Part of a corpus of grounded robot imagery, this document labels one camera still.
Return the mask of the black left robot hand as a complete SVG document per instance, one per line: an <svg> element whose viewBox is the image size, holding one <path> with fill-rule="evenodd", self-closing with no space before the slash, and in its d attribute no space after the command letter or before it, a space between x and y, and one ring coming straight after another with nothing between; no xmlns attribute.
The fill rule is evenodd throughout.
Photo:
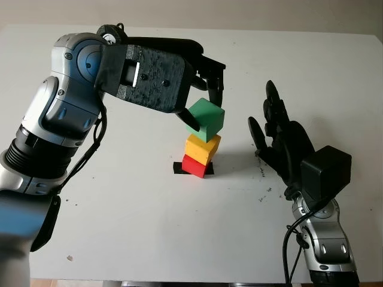
<svg viewBox="0 0 383 287"><path fill-rule="evenodd" d="M126 99L176 114L198 132L200 124L186 108L190 88L207 91L209 101L221 107L226 65L204 56L203 47L191 39L135 37L130 43L147 48L152 59L140 61L138 85Z"/></svg>

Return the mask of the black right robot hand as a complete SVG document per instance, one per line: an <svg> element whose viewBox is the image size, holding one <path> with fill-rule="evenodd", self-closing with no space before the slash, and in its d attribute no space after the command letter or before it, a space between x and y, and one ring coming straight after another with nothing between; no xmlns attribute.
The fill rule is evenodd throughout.
<svg viewBox="0 0 383 287"><path fill-rule="evenodd" d="M315 150L303 126L289 119L284 101L271 80L266 83L263 112L264 129L254 117L248 118L256 155L281 177L287 186L284 196L292 200L302 190L300 163Z"/></svg>

